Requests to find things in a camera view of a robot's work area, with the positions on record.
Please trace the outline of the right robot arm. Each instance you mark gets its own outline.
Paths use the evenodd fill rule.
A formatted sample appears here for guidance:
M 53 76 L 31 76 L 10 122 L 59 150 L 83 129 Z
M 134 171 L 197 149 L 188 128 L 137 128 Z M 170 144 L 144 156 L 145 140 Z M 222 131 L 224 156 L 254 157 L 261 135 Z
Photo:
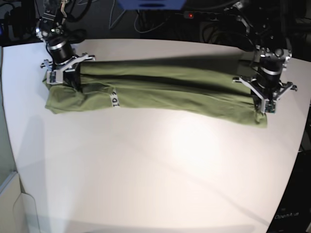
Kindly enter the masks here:
M 66 22 L 78 22 L 89 11 L 92 1 L 88 0 L 82 13 L 74 17 L 72 9 L 67 12 L 66 6 L 74 0 L 45 0 L 43 1 L 43 16 L 37 23 L 36 37 L 44 42 L 51 60 L 45 59 L 40 67 L 46 69 L 46 83 L 49 85 L 65 84 L 77 91 L 81 90 L 80 68 L 85 61 L 94 61 L 95 56 L 87 53 L 76 54 L 73 44 L 86 39 L 86 30 L 71 31 Z

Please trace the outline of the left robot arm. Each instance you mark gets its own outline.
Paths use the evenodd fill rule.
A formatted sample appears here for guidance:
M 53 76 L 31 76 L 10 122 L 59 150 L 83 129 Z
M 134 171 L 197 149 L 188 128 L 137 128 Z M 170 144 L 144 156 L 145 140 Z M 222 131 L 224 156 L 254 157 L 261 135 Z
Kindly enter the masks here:
M 234 0 L 225 10 L 234 12 L 245 27 L 245 36 L 253 43 L 254 55 L 248 66 L 252 76 L 239 76 L 233 82 L 251 90 L 256 111 L 275 113 L 277 102 L 289 91 L 297 91 L 292 82 L 282 82 L 292 58 L 287 33 L 287 2 L 285 0 Z

